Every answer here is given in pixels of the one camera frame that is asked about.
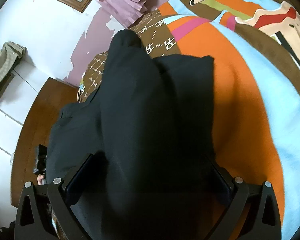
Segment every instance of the bedsheet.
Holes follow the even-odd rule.
[[[273,184],[282,239],[290,239],[300,226],[300,15],[292,3],[169,0],[131,29],[152,58],[214,58],[216,160],[233,177]],[[106,58],[88,65],[79,101],[100,85]]]

